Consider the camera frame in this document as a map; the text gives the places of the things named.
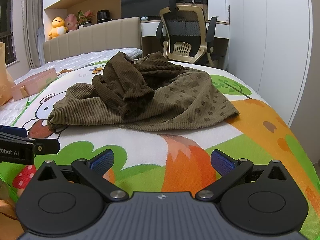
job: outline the beige upholstered headboard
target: beige upholstered headboard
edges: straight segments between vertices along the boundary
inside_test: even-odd
[[[140,19],[120,19],[81,28],[46,41],[43,48],[46,63],[106,49],[142,49]]]

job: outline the white quilted bedding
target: white quilted bedding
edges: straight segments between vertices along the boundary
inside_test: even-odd
[[[79,56],[69,57],[62,60],[56,60],[49,62],[40,68],[32,69],[24,76],[15,80],[15,83],[23,81],[24,79],[32,76],[36,73],[45,71],[49,68],[55,68],[57,73],[63,69],[78,69],[85,65],[111,59],[118,51],[121,51],[133,58],[139,58],[142,56],[142,50],[136,48],[124,48],[124,49],[108,49],[100,52],[90,52],[88,54],[81,54]],[[31,101],[36,95],[32,95],[29,98],[23,98],[18,101],[11,99],[9,102],[0,107],[0,124],[10,125],[19,116],[26,106],[29,99]]]

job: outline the colorful blanket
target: colorful blanket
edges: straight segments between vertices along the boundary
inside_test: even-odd
[[[207,71],[212,83],[239,110],[236,118],[214,127],[198,130],[142,132],[112,126],[69,126],[52,133],[46,119],[53,104],[65,96],[71,85],[91,83],[105,62],[67,73],[39,94],[17,119],[14,126],[24,127],[35,138],[58,138],[57,155],[39,155],[37,169],[44,160],[58,165],[78,158],[90,159],[105,149],[115,155],[113,167],[104,175],[118,187],[133,191],[191,191],[220,178],[210,164],[210,155],[219,149],[234,159],[247,158],[254,164],[280,160],[290,172],[309,204],[308,217],[301,233],[308,239],[320,236],[320,183],[312,163],[279,115],[250,87],[228,72],[190,64],[186,67]],[[11,187],[11,197],[25,187],[20,171],[23,165],[1,163],[0,178]]]

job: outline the red mushroom cap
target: red mushroom cap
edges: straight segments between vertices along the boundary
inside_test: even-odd
[[[36,173],[34,165],[25,166],[22,171],[14,178],[12,186],[15,188],[26,188],[33,175]]]

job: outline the window railing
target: window railing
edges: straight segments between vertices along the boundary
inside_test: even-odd
[[[13,52],[13,44],[12,44],[12,33],[1,35],[0,34],[0,42],[5,44],[5,64],[8,65],[16,60],[16,56]]]

